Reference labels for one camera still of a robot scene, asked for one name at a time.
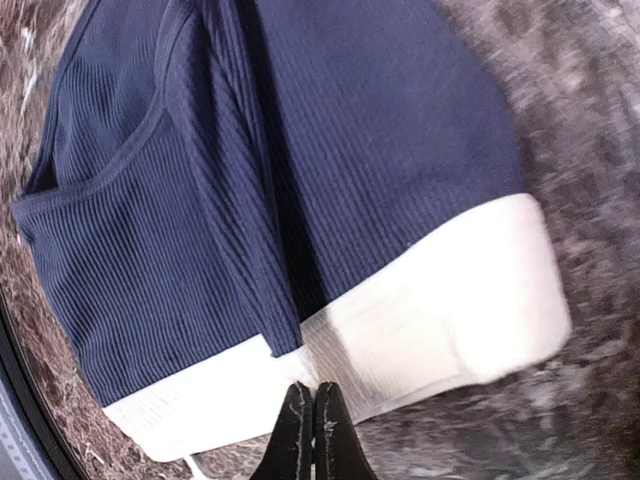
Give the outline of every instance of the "dark edge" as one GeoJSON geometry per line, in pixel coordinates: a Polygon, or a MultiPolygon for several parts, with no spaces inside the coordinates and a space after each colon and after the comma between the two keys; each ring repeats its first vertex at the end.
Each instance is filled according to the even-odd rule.
{"type": "Polygon", "coordinates": [[[22,427],[39,450],[41,460],[52,467],[60,480],[88,480],[38,391],[1,290],[0,370],[9,380],[7,387],[13,390],[17,400],[14,408],[21,417],[22,427]]]}

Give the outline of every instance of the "white fabric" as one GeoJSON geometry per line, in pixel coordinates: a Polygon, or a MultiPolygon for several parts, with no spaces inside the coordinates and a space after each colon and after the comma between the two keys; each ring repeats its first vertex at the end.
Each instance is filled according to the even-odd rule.
{"type": "Polygon", "coordinates": [[[214,480],[213,478],[207,477],[205,475],[205,473],[200,468],[200,465],[198,465],[198,463],[191,455],[189,455],[188,457],[184,457],[183,460],[189,467],[189,470],[191,470],[191,480],[214,480]]]}
{"type": "Polygon", "coordinates": [[[556,353],[570,319],[544,220],[519,194],[450,220],[302,324],[271,357],[261,336],[105,409],[156,461],[271,431],[287,387],[340,384],[355,421],[556,353]]]}

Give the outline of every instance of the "white string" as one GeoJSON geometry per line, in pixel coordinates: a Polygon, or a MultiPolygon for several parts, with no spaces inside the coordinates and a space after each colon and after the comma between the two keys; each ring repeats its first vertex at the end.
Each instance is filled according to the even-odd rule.
{"type": "Polygon", "coordinates": [[[184,461],[187,462],[187,465],[191,469],[191,480],[214,480],[204,474],[192,456],[184,457],[184,461]]]}

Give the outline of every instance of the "navy blue fabric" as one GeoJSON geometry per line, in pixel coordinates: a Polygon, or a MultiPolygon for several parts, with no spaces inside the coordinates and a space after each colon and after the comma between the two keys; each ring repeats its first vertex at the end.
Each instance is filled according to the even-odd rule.
{"type": "Polygon", "coordinates": [[[109,405],[257,334],[299,348],[521,177],[498,87],[429,1],[92,0],[14,214],[109,405]]]}

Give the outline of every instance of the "white waistband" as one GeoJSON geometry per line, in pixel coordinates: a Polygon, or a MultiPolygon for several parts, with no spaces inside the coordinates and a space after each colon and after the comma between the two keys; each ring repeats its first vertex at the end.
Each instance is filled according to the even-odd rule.
{"type": "Polygon", "coordinates": [[[452,219],[302,324],[275,359],[254,337],[105,409],[156,461],[269,433],[287,387],[340,384],[355,421],[556,353],[568,309],[529,195],[452,219]]]}

